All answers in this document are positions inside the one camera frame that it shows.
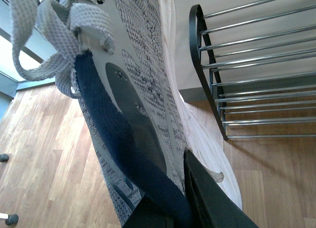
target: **black caster wheel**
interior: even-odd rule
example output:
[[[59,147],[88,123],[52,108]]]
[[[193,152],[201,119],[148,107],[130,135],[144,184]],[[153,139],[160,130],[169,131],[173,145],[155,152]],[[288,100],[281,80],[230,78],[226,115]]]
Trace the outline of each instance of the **black caster wheel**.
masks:
[[[6,162],[9,160],[9,156],[7,154],[0,155],[0,162]]]
[[[17,224],[19,221],[19,216],[14,214],[14,215],[9,215],[8,220],[5,221],[5,224],[7,226],[13,225],[13,224]]]

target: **black object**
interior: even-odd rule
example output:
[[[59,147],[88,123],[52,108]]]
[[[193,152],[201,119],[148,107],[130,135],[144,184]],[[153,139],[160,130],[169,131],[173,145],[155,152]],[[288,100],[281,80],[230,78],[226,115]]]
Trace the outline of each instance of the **black object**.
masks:
[[[185,152],[186,194],[197,228],[258,228],[222,191],[192,151]]]
[[[13,215],[9,215],[8,220],[5,221],[5,224],[7,226],[13,225],[13,224],[17,224],[19,221],[19,216],[16,214]]]
[[[222,124],[221,120],[221,111],[219,108],[216,107],[216,104],[214,102],[214,95],[219,95],[223,94],[223,87],[218,87],[216,94],[213,92],[213,88],[210,89],[202,65],[201,65],[201,51],[199,48],[201,47],[201,41],[202,41],[202,35],[201,31],[207,30],[206,22],[203,18],[203,11],[202,8],[199,4],[194,5],[191,10],[190,10],[190,16],[189,16],[189,40],[190,40],[190,53],[191,53],[191,58],[192,62],[194,65],[194,68],[197,72],[197,76],[201,82],[201,85],[203,87],[203,90],[206,94],[207,100],[212,108],[213,114],[215,116],[216,122],[218,124],[218,127],[223,135],[224,140],[227,140],[227,135],[225,132],[225,128]],[[209,35],[203,35],[204,43],[206,46],[210,46],[211,40]],[[213,50],[208,50],[207,51],[208,58],[209,58],[209,63],[214,64],[216,63],[215,57],[214,57],[214,52]],[[213,75],[215,76],[216,82],[221,83],[221,77],[218,72],[213,72],[210,70],[209,71],[209,80],[210,84],[213,83]]]
[[[122,228],[174,228],[173,219],[148,197],[143,197]]]
[[[9,156],[7,154],[0,155],[0,162],[7,162],[9,160]]]
[[[191,151],[185,152],[184,163],[186,196],[194,217],[192,228],[258,228],[226,196]],[[181,227],[145,196],[123,228]]]

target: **chrome bar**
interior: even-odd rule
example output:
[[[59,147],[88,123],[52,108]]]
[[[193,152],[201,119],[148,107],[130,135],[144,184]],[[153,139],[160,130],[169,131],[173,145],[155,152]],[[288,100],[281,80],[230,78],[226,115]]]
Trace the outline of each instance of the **chrome bar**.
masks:
[[[213,83],[211,86],[229,86],[229,85],[254,83],[254,82],[269,81],[269,80],[279,80],[279,79],[286,79],[286,78],[292,78],[292,77],[313,76],[313,75],[316,75],[316,72],[309,72],[309,73],[305,72],[305,73],[299,73],[299,74],[261,77],[261,78],[254,78],[254,79],[240,80],[240,81],[230,81],[230,82],[227,81],[227,82],[221,82],[221,83]]]
[[[305,85],[305,86],[274,88],[274,89],[259,90],[259,91],[224,93],[224,94],[220,94],[219,97],[249,95],[249,94],[267,93],[267,92],[274,92],[274,91],[290,91],[290,90],[299,90],[299,89],[308,89],[308,88],[316,88],[316,85]]]
[[[316,134],[284,134],[284,135],[247,135],[247,136],[227,136],[227,138],[299,138],[316,137]]]
[[[207,64],[202,67],[203,69],[215,69],[215,68],[220,68],[220,67],[225,67],[225,66],[245,64],[245,63],[257,62],[257,61],[262,61],[262,60],[277,59],[277,58],[284,58],[284,57],[296,56],[296,55],[301,55],[301,54],[311,54],[311,53],[316,53],[316,48],[289,52],[285,54],[275,54],[275,55],[262,56],[262,57],[256,57],[256,58],[251,58],[251,59],[235,60],[235,61],[229,61],[229,62],[224,62],[224,63]]]
[[[299,55],[299,56],[287,57],[287,58],[281,58],[281,59],[272,59],[272,60],[267,60],[267,61],[263,61],[260,63],[238,65],[238,66],[233,66],[233,67],[228,67],[228,68],[223,68],[223,69],[214,69],[212,71],[219,72],[219,71],[226,71],[226,70],[234,70],[234,69],[260,66],[260,65],[266,65],[266,64],[281,63],[281,62],[287,62],[287,61],[293,61],[293,60],[299,60],[299,59],[308,59],[308,58],[313,58],[313,57],[316,57],[316,53],[307,54],[307,55],[303,55],[303,56]]]
[[[256,1],[256,2],[253,2],[253,3],[249,3],[249,4],[245,4],[245,5],[242,5],[242,6],[233,7],[233,8],[227,9],[227,10],[223,10],[223,11],[207,14],[207,15],[204,16],[204,19],[210,18],[210,17],[215,17],[215,16],[222,15],[222,14],[226,14],[226,13],[229,13],[229,12],[234,12],[234,11],[241,10],[241,9],[244,9],[244,8],[248,8],[248,7],[257,6],[257,5],[268,3],[268,2],[272,2],[272,1],[275,1],[275,0],[259,0],[259,1]]]
[[[308,122],[316,122],[316,117],[232,120],[232,121],[223,121],[223,124],[226,126],[241,126],[241,125],[259,125],[259,124],[279,124],[279,123],[308,123]]]
[[[248,113],[262,113],[262,112],[275,112],[275,111],[295,111],[295,110],[312,110],[312,109],[316,109],[316,106],[284,108],[284,109],[272,109],[272,110],[260,110],[260,111],[224,112],[224,114],[248,114]]]
[[[216,103],[220,103],[220,102],[246,102],[246,101],[262,101],[262,100],[270,100],[270,99],[281,99],[281,98],[314,96],[314,95],[316,95],[316,91],[302,91],[302,92],[267,94],[267,95],[259,95],[259,96],[223,98],[223,99],[216,99],[214,101]]]
[[[236,51],[236,52],[231,52],[231,53],[226,53],[226,54],[219,54],[219,55],[214,55],[214,57],[215,58],[220,58],[220,57],[225,57],[225,56],[230,56],[230,55],[235,55],[235,54],[249,53],[249,52],[258,51],[258,50],[272,49],[272,48],[281,47],[281,46],[305,43],[305,42],[309,42],[309,41],[313,41],[313,40],[316,40],[316,37],[307,38],[307,39],[299,39],[299,40],[294,40],[294,41],[285,42],[285,43],[274,44],[274,45],[267,46],[267,47],[241,50],[241,51]]]
[[[227,47],[227,46],[236,45],[236,44],[248,43],[248,42],[253,42],[253,41],[257,41],[257,40],[274,38],[274,37],[281,37],[281,36],[286,36],[286,35],[295,34],[295,33],[299,33],[299,32],[306,32],[306,31],[310,31],[310,30],[314,30],[314,29],[316,29],[316,24],[306,26],[306,27],[296,28],[293,30],[283,31],[283,32],[274,32],[271,34],[252,37],[252,38],[248,38],[248,39],[240,39],[240,40],[235,40],[235,41],[227,42],[227,43],[220,43],[220,44],[204,46],[204,47],[200,47],[199,50],[205,51],[205,50],[211,50],[211,49],[218,49],[218,48]]]
[[[256,23],[256,22],[262,22],[262,21],[266,21],[266,20],[270,20],[270,19],[274,19],[274,18],[283,17],[283,16],[286,16],[286,15],[298,13],[298,12],[304,12],[304,11],[311,10],[311,9],[314,9],[314,8],[316,8],[316,4],[310,5],[310,6],[306,6],[306,7],[301,7],[301,8],[295,9],[295,10],[291,10],[291,11],[280,12],[280,13],[276,13],[276,14],[273,14],[273,15],[260,17],[260,18],[249,20],[249,21],[245,21],[245,22],[231,24],[231,25],[224,26],[224,27],[218,27],[218,28],[214,28],[214,29],[207,29],[205,31],[201,31],[200,34],[204,35],[204,34],[208,34],[208,33],[212,33],[212,32],[218,32],[218,31],[222,31],[222,30],[226,30],[226,29],[230,29],[230,28],[234,28],[234,27],[240,27],[240,26],[244,26],[244,25],[248,25],[248,24],[252,24],[252,23]]]
[[[290,105],[303,105],[303,104],[315,104],[316,100],[310,101],[291,101],[291,102],[280,102],[280,103],[268,103],[268,104],[256,104],[247,106],[225,106],[220,107],[220,110],[235,110],[235,109],[247,109],[247,108],[257,108],[257,107],[273,107],[273,106],[290,106]]]

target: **hardwood floorboard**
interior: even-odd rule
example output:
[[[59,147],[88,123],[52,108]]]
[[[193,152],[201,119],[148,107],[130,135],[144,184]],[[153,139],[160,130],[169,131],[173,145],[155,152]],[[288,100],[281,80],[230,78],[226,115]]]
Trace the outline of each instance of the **hardwood floorboard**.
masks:
[[[120,227],[77,100],[20,91],[0,131],[0,212],[18,214],[17,228]]]
[[[236,170],[244,213],[260,228],[268,228],[261,170]]]
[[[316,228],[316,219],[304,218],[305,228]]]
[[[190,110],[202,124],[214,118],[207,101],[191,102]],[[231,114],[227,120],[315,115],[315,110]],[[216,123],[205,126],[219,131]],[[283,133],[316,133],[316,127],[315,123],[227,127],[228,135]],[[231,139],[223,146],[237,177],[243,210],[259,227],[315,227],[316,138]]]

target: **shoelace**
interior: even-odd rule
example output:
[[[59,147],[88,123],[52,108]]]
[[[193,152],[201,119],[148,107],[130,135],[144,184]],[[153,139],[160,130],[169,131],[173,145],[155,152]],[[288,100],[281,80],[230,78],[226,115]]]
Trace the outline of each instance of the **shoelace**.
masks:
[[[81,28],[99,31],[103,37],[100,46],[109,54],[114,51],[114,37],[110,17],[96,6],[74,3],[75,0],[9,0],[12,18],[12,58],[21,77],[40,81],[55,77],[57,88],[71,98],[79,95],[71,91],[71,69],[76,56],[82,52],[82,43],[76,38]],[[88,0],[94,4],[104,0]],[[19,60],[22,47],[36,25],[41,34],[57,50],[36,69],[24,69]]]

